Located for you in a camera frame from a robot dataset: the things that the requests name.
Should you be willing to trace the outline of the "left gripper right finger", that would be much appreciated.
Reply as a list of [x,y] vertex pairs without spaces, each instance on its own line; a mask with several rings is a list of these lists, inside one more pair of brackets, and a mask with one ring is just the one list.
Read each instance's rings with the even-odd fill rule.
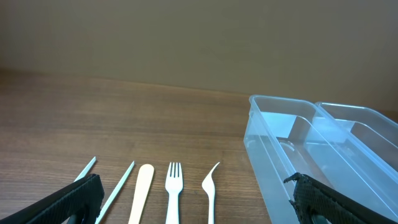
[[296,172],[283,183],[292,180],[294,199],[289,202],[301,224],[397,224],[306,174]]

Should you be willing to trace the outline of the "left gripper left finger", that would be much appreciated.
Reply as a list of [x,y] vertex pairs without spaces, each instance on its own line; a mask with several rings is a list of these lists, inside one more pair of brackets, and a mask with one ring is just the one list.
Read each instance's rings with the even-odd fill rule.
[[94,224],[100,215],[104,189],[98,174],[87,175],[1,220],[1,224]]

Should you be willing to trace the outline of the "white plastic fork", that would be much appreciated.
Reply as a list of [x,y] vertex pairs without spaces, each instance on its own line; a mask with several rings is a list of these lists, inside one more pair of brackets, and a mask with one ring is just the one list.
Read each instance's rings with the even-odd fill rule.
[[165,189],[169,194],[166,224],[179,224],[179,194],[183,190],[182,167],[179,162],[170,162],[165,179]]

